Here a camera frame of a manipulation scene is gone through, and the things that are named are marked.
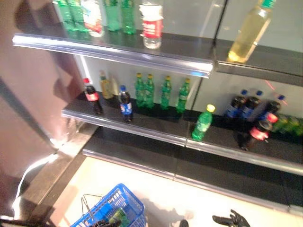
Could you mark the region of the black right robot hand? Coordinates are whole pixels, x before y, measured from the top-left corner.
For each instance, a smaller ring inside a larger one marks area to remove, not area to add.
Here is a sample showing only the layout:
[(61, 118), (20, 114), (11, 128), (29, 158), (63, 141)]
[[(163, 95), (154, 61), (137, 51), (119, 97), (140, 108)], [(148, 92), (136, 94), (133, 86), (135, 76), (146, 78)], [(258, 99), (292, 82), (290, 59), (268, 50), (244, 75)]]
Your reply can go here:
[(229, 218), (212, 215), (212, 219), (217, 224), (228, 227), (250, 227), (250, 224), (242, 215), (233, 209), (231, 209), (230, 212), (231, 213)]

